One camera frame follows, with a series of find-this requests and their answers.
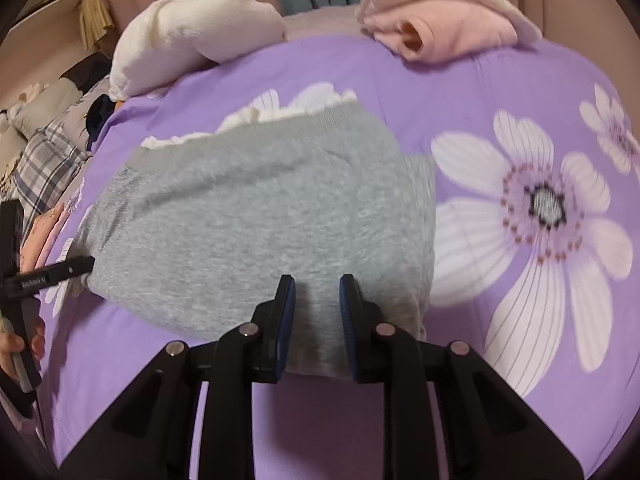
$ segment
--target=metal pivot screw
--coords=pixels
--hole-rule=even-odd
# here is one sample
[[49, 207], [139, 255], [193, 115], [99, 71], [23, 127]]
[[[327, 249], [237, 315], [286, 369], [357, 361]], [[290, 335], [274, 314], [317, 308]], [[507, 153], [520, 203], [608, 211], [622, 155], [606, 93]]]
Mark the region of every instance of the metal pivot screw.
[[184, 352], [184, 343], [182, 341], [171, 341], [164, 349], [171, 356], [180, 355]]
[[470, 350], [469, 345], [464, 341], [454, 341], [453, 343], [451, 343], [450, 348], [455, 355], [460, 355], [460, 356], [467, 355]]
[[238, 327], [238, 331], [246, 337], [256, 335], [260, 330], [260, 327], [255, 323], [244, 323]]
[[396, 327], [390, 323], [379, 323], [376, 325], [376, 333], [382, 337], [391, 337], [396, 333]]

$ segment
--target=flower center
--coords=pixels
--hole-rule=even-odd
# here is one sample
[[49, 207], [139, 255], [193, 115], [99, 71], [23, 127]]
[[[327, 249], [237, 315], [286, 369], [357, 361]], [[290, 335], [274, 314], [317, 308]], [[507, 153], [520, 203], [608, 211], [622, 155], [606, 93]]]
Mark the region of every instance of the flower center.
[[515, 164], [502, 179], [502, 227], [516, 245], [538, 253], [538, 264], [561, 263], [580, 251], [584, 211], [571, 180], [547, 164]]
[[524, 192], [531, 198], [529, 216], [537, 216], [540, 227], [551, 231], [552, 228], [557, 229], [561, 223], [566, 224], [564, 194], [556, 193], [546, 182], [537, 184], [533, 190], [525, 186]]
[[616, 140], [618, 141], [620, 147], [627, 153], [633, 154], [636, 152], [631, 141], [626, 138], [626, 135], [619, 134]]

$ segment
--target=blue gripper pad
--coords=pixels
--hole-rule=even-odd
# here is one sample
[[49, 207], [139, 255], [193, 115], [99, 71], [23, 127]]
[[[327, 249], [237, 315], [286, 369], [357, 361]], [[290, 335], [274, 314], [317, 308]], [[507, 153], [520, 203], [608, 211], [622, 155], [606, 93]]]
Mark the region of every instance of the blue gripper pad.
[[340, 314], [342, 316], [344, 343], [347, 350], [347, 358], [349, 359], [351, 377], [354, 381], [357, 381], [360, 374], [358, 370], [358, 359], [356, 356], [356, 334], [353, 326], [353, 318], [351, 317], [349, 298], [347, 295], [347, 279], [347, 276], [340, 278]]
[[276, 377], [280, 380], [284, 368], [287, 366], [289, 355], [289, 341], [291, 340], [291, 328], [293, 326], [293, 311], [296, 306], [296, 282], [290, 280], [287, 287], [284, 309], [280, 317], [280, 329], [276, 339]]

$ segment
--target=white pillow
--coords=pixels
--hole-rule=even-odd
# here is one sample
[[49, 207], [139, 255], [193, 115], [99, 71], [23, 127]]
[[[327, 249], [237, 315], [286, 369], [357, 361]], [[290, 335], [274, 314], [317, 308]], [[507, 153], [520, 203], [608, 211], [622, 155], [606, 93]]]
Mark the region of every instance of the white pillow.
[[9, 161], [27, 147], [27, 139], [21, 136], [13, 126], [0, 134], [0, 176], [4, 175], [4, 168]]
[[76, 85], [66, 77], [61, 77], [24, 105], [14, 120], [14, 126], [27, 140], [31, 139], [37, 129], [47, 126], [81, 97], [82, 92]]
[[285, 23], [254, 0], [158, 0], [122, 33], [111, 67], [112, 101], [126, 101], [283, 40]]

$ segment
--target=beige wall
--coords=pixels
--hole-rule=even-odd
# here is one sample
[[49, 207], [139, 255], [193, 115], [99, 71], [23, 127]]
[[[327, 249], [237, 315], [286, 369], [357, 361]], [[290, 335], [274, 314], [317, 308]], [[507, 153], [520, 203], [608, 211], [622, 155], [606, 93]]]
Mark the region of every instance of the beige wall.
[[39, 30], [8, 38], [0, 46], [0, 108], [7, 108], [26, 86], [55, 81], [88, 56], [74, 10]]

